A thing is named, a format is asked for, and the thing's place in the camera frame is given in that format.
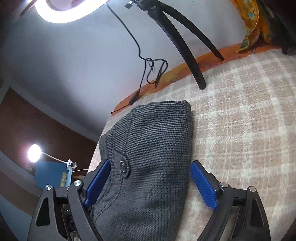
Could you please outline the orange patterned scarf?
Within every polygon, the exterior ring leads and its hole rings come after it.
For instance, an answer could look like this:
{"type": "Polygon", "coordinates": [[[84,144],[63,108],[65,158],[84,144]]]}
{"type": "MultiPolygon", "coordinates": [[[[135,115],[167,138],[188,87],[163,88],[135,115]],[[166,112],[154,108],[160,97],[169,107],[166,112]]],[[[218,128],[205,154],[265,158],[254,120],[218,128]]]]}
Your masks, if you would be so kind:
{"type": "Polygon", "coordinates": [[[267,44],[271,43],[271,30],[266,13],[259,1],[256,0],[231,0],[237,9],[246,28],[246,35],[240,44],[237,53],[242,53],[253,47],[259,38],[267,44]]]}

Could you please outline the pink plaid bed sheet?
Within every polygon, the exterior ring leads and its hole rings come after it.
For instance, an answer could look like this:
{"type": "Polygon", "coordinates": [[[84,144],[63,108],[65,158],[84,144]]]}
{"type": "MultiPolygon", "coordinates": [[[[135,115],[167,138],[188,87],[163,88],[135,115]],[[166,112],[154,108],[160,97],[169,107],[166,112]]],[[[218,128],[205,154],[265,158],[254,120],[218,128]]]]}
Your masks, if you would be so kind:
{"type": "Polygon", "coordinates": [[[252,54],[188,76],[137,102],[185,100],[193,117],[192,158],[233,188],[256,188],[272,240],[295,221],[295,55],[252,54]]]}

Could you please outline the black mini tripod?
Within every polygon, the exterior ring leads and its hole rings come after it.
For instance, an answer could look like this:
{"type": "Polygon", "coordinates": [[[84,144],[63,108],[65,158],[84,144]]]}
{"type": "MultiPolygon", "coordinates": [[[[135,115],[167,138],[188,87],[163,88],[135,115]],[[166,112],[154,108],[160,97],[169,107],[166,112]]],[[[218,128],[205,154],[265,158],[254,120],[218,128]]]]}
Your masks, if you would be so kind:
{"type": "Polygon", "coordinates": [[[169,20],[166,15],[171,16],[189,31],[191,31],[197,38],[199,38],[204,45],[220,60],[224,60],[224,57],[219,52],[219,50],[214,46],[214,44],[204,35],[204,33],[199,30],[189,19],[182,15],[175,8],[162,3],[161,1],[129,1],[125,7],[127,9],[131,8],[132,5],[137,5],[142,11],[147,12],[148,16],[152,18],[160,28],[166,33],[170,38],[172,43],[175,45],[181,56],[183,57],[185,63],[189,67],[193,77],[196,80],[198,87],[203,90],[206,88],[206,81],[203,74],[197,64],[191,50],[186,44],[185,40],[182,38],[181,34],[178,32],[173,23],[169,20]]]}

